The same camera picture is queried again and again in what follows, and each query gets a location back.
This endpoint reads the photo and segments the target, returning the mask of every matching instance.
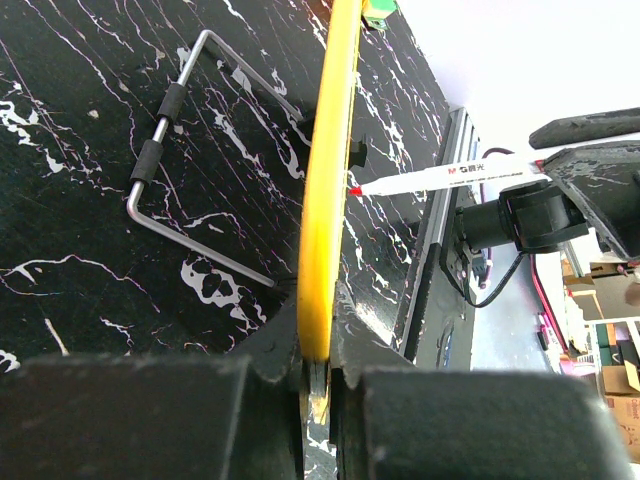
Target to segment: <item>white marker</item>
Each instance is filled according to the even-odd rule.
[[[513,177],[541,175],[539,153],[504,155],[476,162],[431,167],[418,172],[384,177],[352,188],[350,195],[396,195],[417,191],[433,191],[484,183]]]

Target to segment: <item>purple cable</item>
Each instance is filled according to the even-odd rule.
[[[489,150],[484,152],[484,155],[482,155],[482,159],[484,160],[485,158],[487,158],[492,153],[502,153],[503,155],[511,155],[511,154],[513,154],[513,152],[511,150],[508,150],[506,148],[494,147],[494,148],[490,148]],[[484,203],[486,201],[485,200],[485,193],[484,193],[484,183],[480,184],[480,201],[482,203]],[[493,268],[491,263],[493,263],[493,249],[491,247],[489,247],[489,248],[487,248],[487,269],[485,270],[484,275],[482,275],[478,279],[478,285],[480,286],[481,290],[486,289],[487,286],[488,286],[487,282],[489,281],[489,276],[491,275],[491,270]]]

